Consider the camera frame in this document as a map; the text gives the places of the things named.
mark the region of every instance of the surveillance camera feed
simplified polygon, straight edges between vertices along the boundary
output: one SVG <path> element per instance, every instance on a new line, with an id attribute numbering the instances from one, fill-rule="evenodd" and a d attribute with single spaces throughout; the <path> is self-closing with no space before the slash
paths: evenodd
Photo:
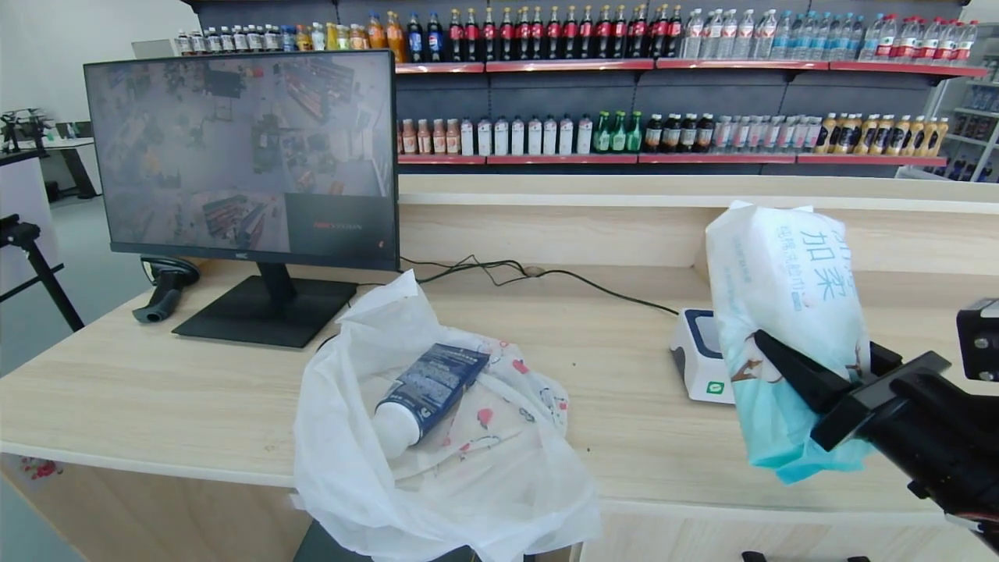
<path id="1" fill-rule="evenodd" d="M 112 249 L 396 269 L 392 72 L 383 52 L 86 66 Z"/>

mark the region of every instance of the counter top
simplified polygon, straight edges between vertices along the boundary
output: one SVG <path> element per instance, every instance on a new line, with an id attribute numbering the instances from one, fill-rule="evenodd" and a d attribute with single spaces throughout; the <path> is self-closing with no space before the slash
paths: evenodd
<path id="1" fill-rule="evenodd" d="M 404 205 L 724 209 L 742 199 L 783 208 L 999 214 L 999 190 L 942 178 L 413 174 L 399 177 L 399 191 Z"/>
<path id="2" fill-rule="evenodd" d="M 393 274 L 293 267 L 302 277 L 388 281 Z M 691 269 L 571 268 L 639 298 L 706 306 Z M 306 350 L 182 339 L 182 320 L 254 273 L 211 262 L 177 313 L 139 325 L 137 297 L 0 379 L 0 449 L 58 461 L 209 480 L 293 486 L 292 425 Z M 873 339 L 906 357 L 934 349 L 959 364 L 957 309 L 995 278 L 857 277 Z M 671 315 L 603 295 L 565 276 L 502 288 L 482 271 L 425 286 L 442 323 L 521 346 L 533 368 L 569 393 L 569 442 L 605 500 L 812 512 L 937 512 L 872 455 L 860 473 L 823 473 L 785 487 L 750 468 L 726 406 L 690 402 L 668 359 Z M 934 289 L 929 298 L 928 289 Z M 986 383 L 951 378 L 980 393 Z"/>

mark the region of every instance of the floor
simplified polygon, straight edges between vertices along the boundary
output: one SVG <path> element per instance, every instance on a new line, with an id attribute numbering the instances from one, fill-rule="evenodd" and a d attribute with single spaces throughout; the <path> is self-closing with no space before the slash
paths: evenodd
<path id="1" fill-rule="evenodd" d="M 56 276 L 84 323 L 100 318 L 149 288 L 132 254 L 108 249 L 103 198 L 68 199 L 53 205 L 59 255 Z M 70 334 L 40 285 L 0 304 L 0 376 L 13 371 Z M 0 479 L 0 560 L 82 562 L 55 531 Z"/>

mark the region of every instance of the monitor bezel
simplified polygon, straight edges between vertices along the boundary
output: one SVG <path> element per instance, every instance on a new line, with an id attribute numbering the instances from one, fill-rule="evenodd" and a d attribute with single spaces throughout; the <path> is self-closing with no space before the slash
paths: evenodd
<path id="1" fill-rule="evenodd" d="M 357 50 L 357 51 L 268 51 L 268 52 L 258 52 L 258 53 L 233 53 L 233 54 L 223 54 L 223 55 L 196 55 L 188 57 L 160 57 L 152 59 L 124 59 L 117 61 L 105 61 L 105 62 L 93 62 L 83 65 L 84 72 L 84 89 L 87 91 L 87 109 L 90 111 L 91 116 L 94 115 L 94 107 L 91 105 L 91 96 L 89 91 L 89 81 L 86 79 L 88 68 L 91 67 L 104 67 L 104 66 L 114 66 L 121 64 L 145 64 L 145 63 L 162 63 L 162 62 L 194 62 L 194 61 L 209 61 L 209 60 L 233 60 L 233 59 L 260 59 L 269 56 L 294 56 L 294 57 L 310 57 L 310 56 L 329 56 L 335 55 L 337 57 L 342 56 L 372 56 L 373 54 L 381 53 L 384 57 L 389 59 L 389 103 L 390 103 L 390 117 L 392 122 L 392 177 L 393 186 L 392 198 L 393 204 L 393 229 L 395 230 L 395 252 L 393 254 L 393 263 L 390 265 L 385 259 L 340 259 L 340 258 L 330 258 L 327 256 L 318 256 L 312 254 L 295 254 L 292 252 L 263 252 L 263 251 L 243 251 L 243 250 L 227 250 L 222 248 L 205 248 L 202 246 L 176 246 L 170 244 L 144 244 L 136 242 L 115 242 L 111 241 L 111 251 L 118 253 L 130 253 L 130 254 L 170 254 L 177 256 L 186 256 L 193 258 L 207 258 L 207 259 L 229 259 L 229 260 L 241 260 L 241 261 L 252 261 L 261 263 L 282 263 L 289 265 L 312 265 L 321 267 L 339 267 L 346 269 L 368 269 L 377 271 L 401 271 L 402 268 L 402 247 L 400 241 L 400 223 L 399 223 L 399 154 L 397 153 L 396 147 L 398 146 L 399 139 L 397 135 L 399 134 L 399 127 L 396 125 L 398 123 L 398 118 L 396 115 L 396 58 L 392 51 L 389 49 L 369 49 L 369 50 Z M 101 170 L 101 157 L 100 151 L 97 150 L 95 138 L 94 145 L 94 156 L 97 160 L 97 170 L 100 174 Z M 107 198 L 104 199 L 104 215 L 105 221 L 108 224 L 108 236 L 111 236 L 111 222 L 108 219 L 108 206 Z"/>

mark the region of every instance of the white bottle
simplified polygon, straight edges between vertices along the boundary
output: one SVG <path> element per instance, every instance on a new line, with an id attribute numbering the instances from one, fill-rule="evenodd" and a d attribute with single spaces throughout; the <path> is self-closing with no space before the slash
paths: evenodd
<path id="1" fill-rule="evenodd" d="M 760 152 L 776 152 L 780 148 L 778 144 L 780 142 L 781 130 L 786 127 L 784 117 L 780 115 L 776 117 L 767 116 L 763 118 L 763 123 L 765 131 L 761 133 L 763 148 Z"/>
<path id="2" fill-rule="evenodd" d="M 493 125 L 493 150 L 497 156 L 505 156 L 509 152 L 509 124 L 502 115 Z"/>
<path id="3" fill-rule="evenodd" d="M 752 48 L 752 38 L 756 31 L 756 22 L 753 21 L 753 10 L 746 10 L 739 22 L 738 30 L 735 32 L 735 42 L 732 45 L 731 58 L 735 60 L 747 60 L 749 50 Z"/>
<path id="4" fill-rule="evenodd" d="M 749 58 L 756 60 L 766 60 L 773 52 L 773 42 L 777 37 L 777 10 L 767 10 L 763 14 L 762 21 L 756 28 L 756 38 L 752 44 L 752 51 Z"/>
<path id="5" fill-rule="evenodd" d="M 718 52 L 714 58 L 730 59 L 735 48 L 735 36 L 739 33 L 739 19 L 735 10 L 725 12 L 721 23 L 721 39 L 718 40 Z"/>
<path id="6" fill-rule="evenodd" d="M 695 59 L 700 55 L 701 36 L 704 32 L 704 19 L 700 17 L 700 8 L 690 12 L 690 18 L 683 30 L 683 44 L 680 46 L 679 58 Z"/>
<path id="7" fill-rule="evenodd" d="M 805 142 L 801 147 L 804 152 L 811 152 L 815 150 L 815 145 L 818 144 L 818 137 L 822 134 L 822 118 L 812 117 L 808 123 L 808 130 L 805 132 Z"/>
<path id="8" fill-rule="evenodd" d="M 575 138 L 575 153 L 589 154 L 589 143 L 593 136 L 593 122 L 589 119 L 589 114 L 583 113 L 579 119 L 579 134 Z"/>
<path id="9" fill-rule="evenodd" d="M 553 115 L 548 115 L 543 124 L 543 144 L 541 153 L 547 156 L 554 156 L 558 151 L 558 122 Z"/>
<path id="10" fill-rule="evenodd" d="M 493 123 L 486 117 L 479 122 L 479 155 L 493 154 Z"/>
<path id="11" fill-rule="evenodd" d="M 312 38 L 314 51 L 326 50 L 326 28 L 321 26 L 318 21 L 313 22 Z"/>
<path id="12" fill-rule="evenodd" d="M 958 39 L 954 66 L 968 66 L 968 59 L 971 58 L 971 48 L 975 46 L 976 41 L 978 41 L 978 20 L 971 20 L 965 26 L 964 34 Z"/>
<path id="13" fill-rule="evenodd" d="M 572 154 L 572 119 L 568 113 L 558 123 L 558 154 Z"/>
<path id="14" fill-rule="evenodd" d="M 696 58 L 718 58 L 718 42 L 721 41 L 722 16 L 721 8 L 715 8 L 704 23 L 700 33 L 700 55 Z"/>
<path id="15" fill-rule="evenodd" d="M 732 118 L 728 115 L 722 115 L 718 118 L 718 125 L 715 127 L 714 132 L 714 152 L 723 153 L 728 152 L 728 143 L 732 139 Z"/>
<path id="16" fill-rule="evenodd" d="M 891 60 L 896 37 L 898 37 L 898 22 L 895 21 L 895 14 L 889 14 L 884 20 L 884 25 L 881 26 L 881 38 L 877 44 L 877 51 L 874 53 L 874 60 L 882 62 Z"/>
<path id="17" fill-rule="evenodd" d="M 462 156 L 476 155 L 476 126 L 468 117 L 462 119 Z"/>
<path id="18" fill-rule="evenodd" d="M 519 115 L 513 116 L 509 125 L 509 153 L 513 156 L 523 155 L 523 121 Z"/>
<path id="19" fill-rule="evenodd" d="M 884 14 L 878 14 L 864 33 L 863 46 L 857 60 L 872 61 L 877 56 L 877 46 L 881 42 L 881 29 L 884 27 Z"/>
<path id="20" fill-rule="evenodd" d="M 750 128 L 748 115 L 739 119 L 739 124 L 735 127 L 735 132 L 732 134 L 732 148 L 730 152 L 745 151 L 746 143 L 749 141 Z"/>
<path id="21" fill-rule="evenodd" d="M 527 122 L 527 154 L 535 156 L 541 153 L 541 120 L 537 116 Z"/>

